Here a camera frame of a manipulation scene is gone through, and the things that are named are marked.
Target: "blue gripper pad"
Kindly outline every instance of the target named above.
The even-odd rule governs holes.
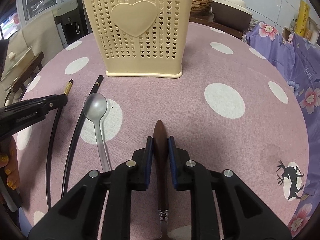
[[[175,189],[178,187],[178,172],[177,172],[177,165],[176,160],[173,153],[173,142],[171,137],[168,138],[168,147],[169,147],[169,162],[170,162],[170,170],[171,170],[171,178],[172,184]]]
[[[153,146],[152,145],[153,145],[153,139],[151,138],[151,140],[149,141],[149,138],[148,138],[148,142],[147,142],[146,149],[145,149],[145,151],[147,152],[147,161],[146,161],[146,168],[145,168],[145,172],[144,172],[146,188],[149,187],[150,176],[151,176],[151,165],[152,165],[152,157],[153,157]]]

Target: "black deer silhouette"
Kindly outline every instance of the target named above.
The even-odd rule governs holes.
[[[297,193],[303,189],[303,186],[301,188],[297,188],[297,178],[301,178],[304,176],[303,174],[297,174],[297,171],[299,171],[299,173],[301,173],[301,171],[299,170],[298,167],[285,167],[282,161],[278,161],[280,163],[280,165],[278,165],[277,167],[279,167],[277,169],[277,171],[279,171],[279,169],[283,169],[284,173],[281,175],[281,177],[277,174],[278,176],[278,184],[282,185],[284,178],[290,179],[291,181],[291,186],[290,186],[290,194],[288,197],[288,200],[290,198],[295,197],[296,199],[300,199],[301,197],[298,197]]]

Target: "round table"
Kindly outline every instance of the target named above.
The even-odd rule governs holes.
[[[98,75],[105,72],[90,34],[53,58],[24,96],[30,99],[61,94],[69,79],[74,80],[53,147],[52,205],[60,199],[66,156],[83,103]],[[187,150],[191,159],[213,171],[233,170],[288,224],[303,190],[290,195],[292,183],[284,170],[291,166],[296,174],[304,174],[294,185],[297,189],[304,186],[308,137],[299,104],[286,81],[247,44],[195,23],[189,24],[182,72],[178,79],[104,78],[98,92],[108,101],[101,124],[112,168],[144,148],[147,136],[152,136],[156,121],[161,119],[168,136],[174,136],[177,147]],[[15,135],[23,210],[31,224],[48,211],[45,161],[54,116],[52,111],[44,121]],[[102,171],[93,124],[86,120],[69,189],[93,169]],[[281,185],[278,176],[283,179]],[[176,192],[171,183],[168,187],[170,236],[190,239],[190,194]],[[132,193],[132,240],[152,240],[161,235],[156,194],[153,167],[149,189]]]

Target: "silver bolt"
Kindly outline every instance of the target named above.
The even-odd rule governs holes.
[[[133,167],[136,165],[136,162],[134,160],[129,160],[125,163],[128,167]]]
[[[188,167],[194,167],[194,166],[196,166],[196,162],[193,160],[188,160],[188,161],[186,161],[186,165]]]
[[[93,171],[90,171],[90,172],[89,172],[89,176],[90,176],[91,178],[95,178],[95,177],[97,177],[98,175],[99,175],[99,172],[96,171],[96,170],[93,170]]]
[[[226,177],[232,177],[233,172],[231,170],[225,170],[225,171],[223,171],[223,175]]]

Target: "chopstick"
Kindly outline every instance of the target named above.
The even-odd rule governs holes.
[[[73,80],[70,79],[65,90],[64,94],[68,96],[70,89],[72,87]],[[53,122],[52,130],[51,130],[51,135],[50,135],[50,141],[49,141],[49,146],[48,146],[48,154],[47,154],[47,163],[46,163],[46,168],[45,168],[45,189],[46,189],[46,196],[47,196],[47,205],[48,205],[48,210],[51,209],[51,160],[52,160],[52,149],[53,149],[53,143],[54,143],[54,137],[56,135],[60,115],[62,112],[63,107],[59,107],[56,113],[56,117]]]
[[[96,93],[98,91],[102,80],[103,80],[103,76],[100,75],[98,77],[97,81],[95,82],[94,86],[92,87],[92,90],[90,91],[89,95]],[[68,155],[67,155],[66,166],[65,166],[64,172],[63,172],[61,198],[68,191],[68,183],[69,183],[71,165],[72,165],[73,157],[75,155],[76,146],[78,143],[78,139],[79,139],[80,132],[81,132],[82,126],[84,124],[84,121],[85,121],[85,116],[84,116],[83,109],[82,109],[80,116],[79,116],[79,119],[78,119],[78,122],[76,124],[76,128],[75,128],[73,135],[72,135],[72,139],[71,139],[71,143],[70,143],[70,147],[69,147],[69,151],[68,151]]]

